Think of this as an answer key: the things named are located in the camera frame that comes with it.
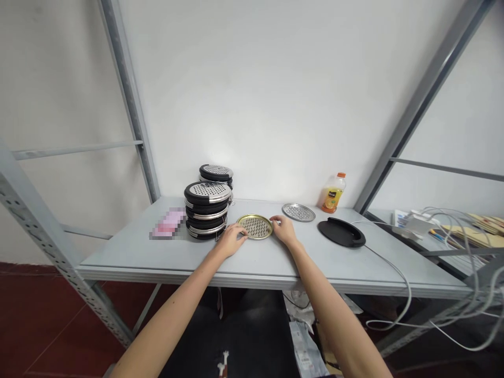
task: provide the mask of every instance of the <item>metal shelving unit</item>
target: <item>metal shelving unit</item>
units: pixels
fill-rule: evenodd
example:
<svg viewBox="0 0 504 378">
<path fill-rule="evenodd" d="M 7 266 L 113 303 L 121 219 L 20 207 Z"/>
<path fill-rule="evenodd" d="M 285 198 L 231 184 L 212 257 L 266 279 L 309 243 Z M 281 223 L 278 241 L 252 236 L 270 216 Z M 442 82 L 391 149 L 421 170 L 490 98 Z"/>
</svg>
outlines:
<svg viewBox="0 0 504 378">
<path fill-rule="evenodd" d="M 416 165 L 428 169 L 504 182 L 504 176 L 502 175 L 400 158 L 401 153 L 415 132 L 422 117 L 436 97 L 438 90 L 443 85 L 458 58 L 464 52 L 465 47 L 494 3 L 495 0 L 468 0 L 452 24 L 354 206 L 354 210 L 366 218 L 372 221 L 385 222 L 385 220 L 379 219 L 376 215 L 368 212 L 368 209 L 395 164 Z M 404 240 L 396 234 L 391 233 L 391 235 L 394 235 L 399 240 Z M 465 249 L 427 251 L 418 244 L 408 241 L 405 241 L 405 243 L 425 257 L 467 254 Z M 480 286 L 488 287 L 491 276 L 504 265 L 504 248 L 478 248 L 473 250 L 472 253 L 474 255 L 496 255 L 491 262 L 478 270 Z M 464 283 L 473 287 L 474 275 L 464 279 Z M 430 325 L 430 319 L 452 316 L 468 303 L 469 299 L 462 301 L 435 300 L 426 309 L 411 318 L 409 323 L 428 326 Z M 382 339 L 377 344 L 377 347 L 383 356 L 387 356 L 427 331 L 428 329 L 399 327 Z"/>
<path fill-rule="evenodd" d="M 0 139 L 0 201 L 107 328 L 122 345 L 127 347 L 138 327 L 135 326 L 134 331 L 130 330 L 115 311 L 101 286 L 96 284 L 96 281 L 83 278 L 76 270 L 81 258 L 65 233 L 105 240 L 112 238 L 112 235 L 60 224 L 17 163 L 17 160 L 135 146 L 151 203 L 160 197 L 119 3 L 117 0 L 101 0 L 99 3 L 133 140 L 74 148 L 10 151 Z M 145 317 L 145 312 L 140 316 L 138 325 Z"/>
<path fill-rule="evenodd" d="M 96 281 L 86 279 L 79 273 L 77 268 L 81 262 L 81 258 L 72 241 L 65 233 L 85 235 L 105 240 L 111 239 L 112 235 L 60 224 L 37 193 L 21 166 L 17 163 L 17 160 L 23 159 L 134 146 L 141 161 L 151 203 L 160 198 L 158 180 L 133 74 L 119 1 L 99 0 L 99 3 L 124 104 L 128 113 L 133 140 L 77 148 L 30 151 L 10 151 L 0 140 L 0 201 L 109 330 L 127 347 L 133 340 L 134 334 L 138 330 L 138 326 L 143 320 L 146 311 L 142 312 L 137 326 L 133 330 L 128 329 L 116 313 L 107 295 L 96 284 Z M 469 0 L 458 15 L 359 197 L 355 206 L 357 212 L 361 214 L 366 213 L 374 195 L 396 163 L 429 165 L 433 169 L 454 172 L 454 168 L 450 167 L 401 160 L 399 155 L 420 122 L 422 115 L 435 97 L 437 90 L 443 84 L 451 68 L 493 3 L 494 0 Z M 504 177 L 502 176 L 462 171 L 457 170 L 457 173 L 504 181 Z M 485 271 L 482 272 L 483 274 L 481 274 L 480 279 L 482 282 L 488 281 L 485 277 L 490 277 L 492 272 L 498 266 L 502 266 L 502 264 L 504 264 L 504 256 L 500 256 L 492 264 L 488 264 L 485 267 Z M 468 285 L 471 284 L 470 278 L 467 280 L 467 283 Z M 159 285 L 154 290 L 151 299 L 155 296 L 158 289 Z M 422 323 L 434 315 L 453 312 L 464 305 L 465 301 L 438 300 L 435 302 L 435 306 L 433 305 L 419 314 L 416 320 Z M 411 331 L 410 329 L 398 329 L 387 336 L 381 342 L 379 348 L 383 355 L 390 354 L 400 348 L 400 346 L 418 337 L 422 332 L 423 330 Z"/>
</svg>

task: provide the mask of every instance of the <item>person's arm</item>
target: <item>person's arm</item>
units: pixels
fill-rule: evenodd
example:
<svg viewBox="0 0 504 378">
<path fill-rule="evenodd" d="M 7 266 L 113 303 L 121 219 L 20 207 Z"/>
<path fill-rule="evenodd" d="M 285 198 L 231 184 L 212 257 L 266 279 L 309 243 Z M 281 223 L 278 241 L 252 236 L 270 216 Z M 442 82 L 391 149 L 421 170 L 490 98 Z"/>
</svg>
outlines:
<svg viewBox="0 0 504 378">
<path fill-rule="evenodd" d="M 345 378 L 392 378 L 357 317 L 297 240 L 292 221 L 281 215 L 270 220 L 275 234 L 286 244 L 296 262 L 315 315 Z"/>
<path fill-rule="evenodd" d="M 227 227 L 219 242 L 201 265 L 180 285 L 175 293 L 156 312 L 135 338 L 115 366 L 111 378 L 156 378 L 172 354 L 189 324 L 200 299 L 223 261 L 233 255 L 247 236 L 247 232 L 233 224 Z"/>
</svg>

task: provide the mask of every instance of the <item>dark red floor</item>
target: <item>dark red floor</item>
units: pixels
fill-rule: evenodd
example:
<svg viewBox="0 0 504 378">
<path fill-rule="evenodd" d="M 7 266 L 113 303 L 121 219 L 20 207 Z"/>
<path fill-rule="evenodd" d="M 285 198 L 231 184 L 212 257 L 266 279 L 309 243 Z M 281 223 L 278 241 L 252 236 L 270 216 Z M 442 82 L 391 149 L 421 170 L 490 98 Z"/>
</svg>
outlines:
<svg viewBox="0 0 504 378">
<path fill-rule="evenodd" d="M 130 328 L 154 287 L 150 283 L 103 283 Z M 161 287 L 147 319 L 176 287 Z M 123 352 L 112 333 L 53 267 L 0 263 L 1 377 L 102 377 Z"/>
</svg>

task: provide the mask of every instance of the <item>tabletop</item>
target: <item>tabletop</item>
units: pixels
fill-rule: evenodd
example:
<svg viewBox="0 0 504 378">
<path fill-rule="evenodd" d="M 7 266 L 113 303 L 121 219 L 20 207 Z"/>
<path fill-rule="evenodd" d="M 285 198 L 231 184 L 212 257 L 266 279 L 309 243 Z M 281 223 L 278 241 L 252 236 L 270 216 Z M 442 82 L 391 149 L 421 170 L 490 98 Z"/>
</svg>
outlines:
<svg viewBox="0 0 504 378">
<path fill-rule="evenodd" d="M 282 214 L 282 203 L 234 200 L 228 224 L 245 214 L 266 218 Z M 184 207 L 183 198 L 161 197 L 105 246 L 84 260 L 78 271 L 89 279 L 181 282 L 215 245 L 214 240 L 197 240 L 185 225 L 174 240 L 150 240 L 149 232 L 171 208 Z M 470 289 L 428 259 L 405 246 L 372 223 L 355 224 L 366 236 L 366 246 L 350 249 L 326 239 L 317 223 L 328 216 L 347 222 L 365 221 L 356 211 L 338 208 L 329 215 L 310 207 L 313 222 L 293 221 L 296 235 L 308 254 L 335 287 L 346 293 L 406 295 L 403 279 L 377 254 L 390 260 L 408 278 L 419 297 L 461 298 Z M 289 251 L 274 235 L 264 240 L 247 240 L 233 257 L 221 265 L 214 284 L 223 286 L 292 288 L 299 281 Z"/>
</svg>

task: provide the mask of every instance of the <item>black pants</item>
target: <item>black pants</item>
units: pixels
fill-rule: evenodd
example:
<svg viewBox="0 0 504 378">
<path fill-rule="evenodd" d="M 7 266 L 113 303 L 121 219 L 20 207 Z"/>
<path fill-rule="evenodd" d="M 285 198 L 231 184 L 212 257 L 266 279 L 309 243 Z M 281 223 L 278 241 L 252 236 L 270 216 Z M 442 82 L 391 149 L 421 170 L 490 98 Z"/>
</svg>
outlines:
<svg viewBox="0 0 504 378">
<path fill-rule="evenodd" d="M 229 351 L 229 378 L 298 378 L 281 291 L 249 289 L 221 321 L 217 289 L 208 288 L 160 377 L 219 376 Z"/>
</svg>

